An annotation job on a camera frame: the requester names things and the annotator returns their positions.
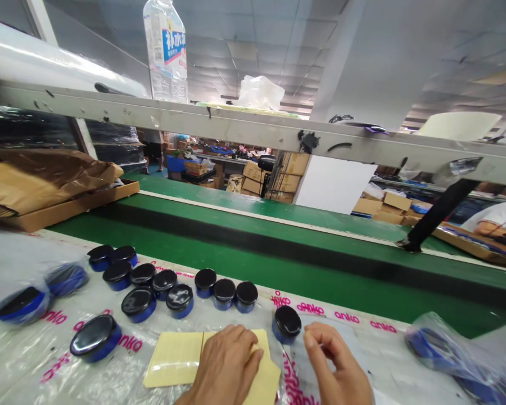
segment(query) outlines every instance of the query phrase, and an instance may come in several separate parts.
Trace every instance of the plastic bag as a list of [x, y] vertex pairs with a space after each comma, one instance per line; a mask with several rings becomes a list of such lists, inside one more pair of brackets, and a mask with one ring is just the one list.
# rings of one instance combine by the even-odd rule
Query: plastic bag
[[259, 110], [279, 111], [279, 103], [284, 95], [285, 90], [265, 76], [254, 78], [246, 75], [242, 80], [240, 97], [235, 104]]
[[475, 401], [506, 405], [506, 361], [458, 334], [436, 313], [414, 321], [405, 341], [426, 367], [452, 375]]

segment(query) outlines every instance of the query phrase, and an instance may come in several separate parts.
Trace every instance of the person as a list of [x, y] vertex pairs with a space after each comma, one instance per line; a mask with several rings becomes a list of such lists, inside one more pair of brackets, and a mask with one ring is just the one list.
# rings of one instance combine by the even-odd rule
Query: person
[[[264, 355], [251, 353], [255, 334], [229, 325], [206, 341], [193, 386], [176, 405], [241, 405]], [[373, 391], [362, 368], [337, 330], [320, 322], [305, 327], [304, 344], [317, 376], [322, 405], [373, 405]], [[328, 359], [336, 366], [332, 372]]]
[[493, 205], [474, 214], [461, 227], [469, 232], [490, 238], [506, 235], [506, 202]]
[[150, 158], [157, 160], [159, 163], [158, 172], [163, 171], [163, 151], [161, 145], [163, 141], [161, 139], [161, 131], [155, 129], [144, 129], [144, 157], [146, 158], [146, 171], [150, 165]]

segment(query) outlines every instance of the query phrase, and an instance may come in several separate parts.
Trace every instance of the black stripe on conveyor belt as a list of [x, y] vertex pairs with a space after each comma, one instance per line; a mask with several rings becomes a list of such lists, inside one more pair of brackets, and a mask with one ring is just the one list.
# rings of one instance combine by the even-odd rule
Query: black stripe on conveyor belt
[[177, 236], [212, 244], [232, 246], [233, 248], [253, 251], [261, 255], [274, 256], [313, 266], [336, 269], [361, 277], [432, 291], [506, 309], [506, 290], [456, 277], [307, 246], [267, 235], [258, 235], [125, 204], [112, 204], [107, 206], [106, 209], [94, 210], [92, 213], [114, 221], [131, 223]]

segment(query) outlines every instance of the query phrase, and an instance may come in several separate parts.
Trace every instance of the yellow paper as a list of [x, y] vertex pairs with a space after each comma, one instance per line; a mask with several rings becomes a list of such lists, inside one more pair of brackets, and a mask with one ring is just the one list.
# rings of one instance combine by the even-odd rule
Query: yellow paper
[[[253, 380], [244, 404], [264, 405], [273, 403], [277, 394], [281, 370], [270, 357], [268, 335], [263, 329], [252, 330], [259, 342], [253, 347], [264, 350], [259, 372]], [[162, 333], [157, 341], [148, 372], [144, 378], [146, 388], [192, 384], [198, 369], [198, 361], [206, 341], [217, 332]]]

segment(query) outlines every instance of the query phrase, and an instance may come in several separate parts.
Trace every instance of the plastic water bottle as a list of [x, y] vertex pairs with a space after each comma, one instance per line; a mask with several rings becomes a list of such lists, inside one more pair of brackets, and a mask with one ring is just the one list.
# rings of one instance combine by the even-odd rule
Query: plastic water bottle
[[152, 98], [187, 103], [186, 30], [172, 0], [148, 0], [143, 17]]

